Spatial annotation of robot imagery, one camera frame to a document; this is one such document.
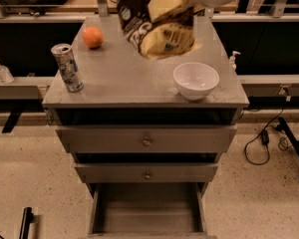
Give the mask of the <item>white pump bottle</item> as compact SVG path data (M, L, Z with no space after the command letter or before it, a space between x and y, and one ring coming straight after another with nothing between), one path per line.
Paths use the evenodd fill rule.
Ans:
M236 71L236 57L239 56L241 53L238 51L232 51L231 56L229 57L229 64L231 65L232 69Z

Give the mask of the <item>orange fruit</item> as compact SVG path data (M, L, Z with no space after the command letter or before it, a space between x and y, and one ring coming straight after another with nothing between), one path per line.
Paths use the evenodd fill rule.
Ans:
M104 36L98 27L87 27L82 35L84 43L90 49L97 49L104 43Z

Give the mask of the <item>white bowl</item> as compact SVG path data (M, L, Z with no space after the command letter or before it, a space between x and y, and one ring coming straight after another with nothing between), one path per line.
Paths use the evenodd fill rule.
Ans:
M203 63L189 62L174 69L173 80L183 97L197 101L207 97L217 87L220 78L212 67Z

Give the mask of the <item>top grey drawer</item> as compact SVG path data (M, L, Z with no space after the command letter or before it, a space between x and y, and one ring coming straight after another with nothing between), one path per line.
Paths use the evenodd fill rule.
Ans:
M57 135L68 153L222 153L235 125L199 127L60 126Z

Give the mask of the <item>bottom grey drawer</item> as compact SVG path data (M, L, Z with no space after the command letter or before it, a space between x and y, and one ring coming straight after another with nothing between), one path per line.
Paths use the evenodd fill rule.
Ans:
M105 183L94 192L88 239L217 239L195 183Z

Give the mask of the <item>clear sanitizer bottle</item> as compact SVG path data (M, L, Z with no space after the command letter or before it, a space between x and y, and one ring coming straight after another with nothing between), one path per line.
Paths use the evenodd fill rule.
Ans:
M0 64L0 83L11 84L14 81L12 74L6 66Z

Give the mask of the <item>black floor bar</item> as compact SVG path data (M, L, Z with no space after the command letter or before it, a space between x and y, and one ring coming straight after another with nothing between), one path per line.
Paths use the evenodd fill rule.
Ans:
M23 216L21 221L19 239L28 239L30 224L33 221L33 212L31 207L25 207L23 209Z

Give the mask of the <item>grey drawer cabinet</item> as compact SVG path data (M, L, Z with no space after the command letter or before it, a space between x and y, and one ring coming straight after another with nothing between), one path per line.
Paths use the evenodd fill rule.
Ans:
M194 20L194 34L200 46L183 56L148 60L124 38L115 16L91 17L105 35L104 46L88 49L82 38L72 47L84 82L69 92L61 78L55 78L43 106L60 126L199 127L235 125L248 98L230 67L211 22ZM217 87L205 98L190 101L177 90L174 69L198 62L219 75ZM214 163L222 153L70 153L76 164L91 163Z

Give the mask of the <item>brown chip bag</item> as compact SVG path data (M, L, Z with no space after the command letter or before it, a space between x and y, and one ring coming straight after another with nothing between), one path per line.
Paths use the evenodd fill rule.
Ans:
M195 45L189 0L117 0L125 38L148 59L182 55Z

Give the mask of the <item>silver drink can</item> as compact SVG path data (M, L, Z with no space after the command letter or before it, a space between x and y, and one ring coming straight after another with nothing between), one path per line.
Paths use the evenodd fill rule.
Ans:
M58 70L69 92L77 92L83 88L72 47L69 44L57 44L51 49L56 59Z

